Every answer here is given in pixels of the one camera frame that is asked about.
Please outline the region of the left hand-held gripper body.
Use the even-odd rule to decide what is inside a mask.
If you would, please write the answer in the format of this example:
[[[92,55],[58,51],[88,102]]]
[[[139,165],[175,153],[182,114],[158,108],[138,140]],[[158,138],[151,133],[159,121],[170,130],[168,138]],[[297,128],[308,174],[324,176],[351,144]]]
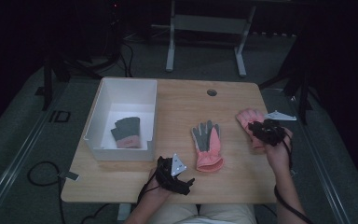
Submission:
[[[176,153],[171,158],[165,159],[165,163],[157,166],[156,169],[156,180],[159,185],[168,191],[187,195],[190,188],[186,188],[186,182],[178,179],[179,174],[185,171],[187,166],[182,163]]]

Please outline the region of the pink glove gray palm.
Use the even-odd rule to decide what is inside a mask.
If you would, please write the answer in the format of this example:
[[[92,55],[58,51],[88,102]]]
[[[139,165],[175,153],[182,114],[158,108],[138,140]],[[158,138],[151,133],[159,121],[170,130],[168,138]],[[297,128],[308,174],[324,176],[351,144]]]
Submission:
[[[224,165],[224,159],[220,154],[219,125],[208,120],[200,123],[198,127],[193,127],[191,133],[197,151],[196,169],[205,173],[220,170]]]

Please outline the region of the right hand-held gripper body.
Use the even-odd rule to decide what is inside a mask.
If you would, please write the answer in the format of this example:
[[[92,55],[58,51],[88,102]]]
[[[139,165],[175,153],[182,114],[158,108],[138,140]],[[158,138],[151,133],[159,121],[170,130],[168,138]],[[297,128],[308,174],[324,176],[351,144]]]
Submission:
[[[281,121],[296,121],[296,116],[286,115],[277,110],[268,113],[265,119],[273,119],[274,125],[272,127],[264,128],[260,123],[260,131],[257,138],[264,143],[272,146],[278,145],[285,137],[285,130],[281,126]]]

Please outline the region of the white table leg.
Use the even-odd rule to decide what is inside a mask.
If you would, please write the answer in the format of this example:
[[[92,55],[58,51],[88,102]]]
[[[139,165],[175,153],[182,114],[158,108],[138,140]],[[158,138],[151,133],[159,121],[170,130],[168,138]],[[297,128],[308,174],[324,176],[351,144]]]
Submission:
[[[117,211],[117,221],[122,223],[131,213],[131,204],[130,203],[121,203]]]

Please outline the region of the white metal desk frame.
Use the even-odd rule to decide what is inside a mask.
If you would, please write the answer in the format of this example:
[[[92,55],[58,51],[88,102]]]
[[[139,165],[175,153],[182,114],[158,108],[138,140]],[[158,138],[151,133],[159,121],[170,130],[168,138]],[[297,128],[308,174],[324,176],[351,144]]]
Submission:
[[[191,15],[180,14],[176,8],[179,1],[184,0],[170,0],[171,12],[170,12],[170,24],[167,25],[169,29],[170,39],[168,46],[168,53],[166,58],[165,70],[172,72],[174,68],[175,57],[175,33],[177,31],[193,31],[193,32],[205,32],[216,34],[230,34],[238,35],[241,39],[240,42],[234,47],[234,56],[236,65],[240,77],[246,77],[247,71],[244,64],[242,52],[245,46],[245,42],[250,33],[250,28],[253,23],[253,18],[256,11],[256,5],[251,4],[245,7],[245,18],[233,18],[228,16],[203,16],[203,15]]]

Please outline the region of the person's right hand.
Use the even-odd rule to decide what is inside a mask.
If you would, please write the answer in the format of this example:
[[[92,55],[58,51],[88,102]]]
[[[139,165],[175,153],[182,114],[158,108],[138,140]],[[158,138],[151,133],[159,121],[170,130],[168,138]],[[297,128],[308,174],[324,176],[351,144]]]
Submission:
[[[287,128],[284,130],[285,137],[278,145],[275,147],[272,145],[265,145],[268,164],[276,176],[290,174],[293,133]]]

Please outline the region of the white storage box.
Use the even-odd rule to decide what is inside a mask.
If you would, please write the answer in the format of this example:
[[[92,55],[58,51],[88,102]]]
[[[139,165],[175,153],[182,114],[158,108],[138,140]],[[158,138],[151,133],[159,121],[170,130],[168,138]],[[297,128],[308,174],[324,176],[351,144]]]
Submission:
[[[97,161],[152,161],[158,82],[104,78],[89,112],[84,141]]]

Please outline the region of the person's beige pants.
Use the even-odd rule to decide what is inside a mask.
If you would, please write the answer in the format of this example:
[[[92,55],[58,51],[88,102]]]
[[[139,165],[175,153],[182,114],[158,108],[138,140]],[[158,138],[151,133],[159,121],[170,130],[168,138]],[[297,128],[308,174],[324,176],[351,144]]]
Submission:
[[[147,224],[256,224],[251,204],[166,204]]]

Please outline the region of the pink glove cartoon print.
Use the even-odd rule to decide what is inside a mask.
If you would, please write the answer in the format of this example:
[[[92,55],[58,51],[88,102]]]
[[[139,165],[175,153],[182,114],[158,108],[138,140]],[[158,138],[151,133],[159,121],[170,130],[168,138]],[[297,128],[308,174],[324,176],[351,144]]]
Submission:
[[[249,129],[249,125],[253,124],[255,121],[262,123],[265,120],[264,114],[257,109],[246,108],[236,115],[236,119],[250,136],[253,150],[264,151],[264,143],[256,138],[253,132]]]

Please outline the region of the metal floor rail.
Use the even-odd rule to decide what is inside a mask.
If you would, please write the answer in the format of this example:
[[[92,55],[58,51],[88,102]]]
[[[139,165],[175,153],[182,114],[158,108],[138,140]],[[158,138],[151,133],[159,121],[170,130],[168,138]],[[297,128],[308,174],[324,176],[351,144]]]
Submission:
[[[52,100],[49,103],[48,108],[41,112],[38,120],[35,122],[32,130],[27,135],[27,138],[23,141],[21,148],[17,152],[16,156],[3,172],[0,178],[0,205],[7,196],[7,193],[16,180],[23,164],[26,162],[27,157],[34,148],[35,142],[37,141],[39,135],[42,133],[45,124],[48,122],[48,118],[52,115],[54,108],[62,97],[66,87],[67,83],[64,83],[59,84],[55,88],[55,92],[52,94]]]
[[[298,118],[298,121],[296,122],[297,126],[299,127],[301,135],[305,138],[306,145],[309,149],[310,161],[312,163],[313,170],[318,176],[319,184],[324,191],[325,199],[328,201],[330,210],[334,215],[336,223],[351,224],[348,214],[343,206],[342,200],[338,195],[333,179],[330,177],[328,169],[322,161],[322,156],[310,134],[310,129],[306,124],[303,123],[299,112],[296,110],[296,108],[299,106],[299,99],[295,96],[287,96],[286,99],[290,105],[291,111]]]

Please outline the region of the black tripod stand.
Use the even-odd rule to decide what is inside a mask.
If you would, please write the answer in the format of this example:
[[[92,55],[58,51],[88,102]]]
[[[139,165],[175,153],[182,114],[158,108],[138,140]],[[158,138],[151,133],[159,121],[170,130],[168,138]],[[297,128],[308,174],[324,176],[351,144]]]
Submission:
[[[71,78],[67,65],[73,66],[83,74],[93,79],[101,79],[102,76],[94,73],[90,68],[79,63],[69,55],[56,50],[55,48],[48,49],[44,58],[44,85],[37,89],[36,95],[44,97],[43,111],[47,111],[53,98],[53,84],[52,75],[61,82],[68,82]]]
[[[285,96],[295,97],[296,93],[299,92],[297,114],[304,125],[308,124],[306,113],[310,86],[310,56],[312,55],[312,47],[309,46],[309,43],[310,37],[305,33],[298,35],[278,74],[258,85],[258,88],[263,90],[272,84],[287,79],[283,93]]]

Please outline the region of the person's left hand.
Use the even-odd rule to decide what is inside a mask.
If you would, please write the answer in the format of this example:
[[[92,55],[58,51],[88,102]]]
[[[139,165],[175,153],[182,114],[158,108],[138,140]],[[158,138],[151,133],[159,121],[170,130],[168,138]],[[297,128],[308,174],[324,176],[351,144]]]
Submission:
[[[145,194],[142,200],[149,203],[165,203],[172,195],[172,192],[159,185],[155,178],[155,171],[156,169],[153,168],[149,173]]]

